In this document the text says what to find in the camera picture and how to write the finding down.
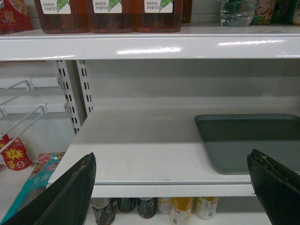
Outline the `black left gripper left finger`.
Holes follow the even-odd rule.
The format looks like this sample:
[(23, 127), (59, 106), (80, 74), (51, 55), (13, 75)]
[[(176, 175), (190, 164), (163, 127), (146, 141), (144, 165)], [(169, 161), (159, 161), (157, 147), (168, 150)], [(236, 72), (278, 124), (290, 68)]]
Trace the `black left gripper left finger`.
[(82, 157), (5, 225), (82, 225), (95, 183), (94, 154)]

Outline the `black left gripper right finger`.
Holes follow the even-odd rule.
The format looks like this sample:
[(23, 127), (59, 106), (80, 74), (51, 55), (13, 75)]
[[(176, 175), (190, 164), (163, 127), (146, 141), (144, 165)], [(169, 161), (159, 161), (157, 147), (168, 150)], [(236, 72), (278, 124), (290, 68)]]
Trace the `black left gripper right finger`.
[(254, 193), (273, 225), (300, 223), (300, 175), (261, 151), (247, 155)]

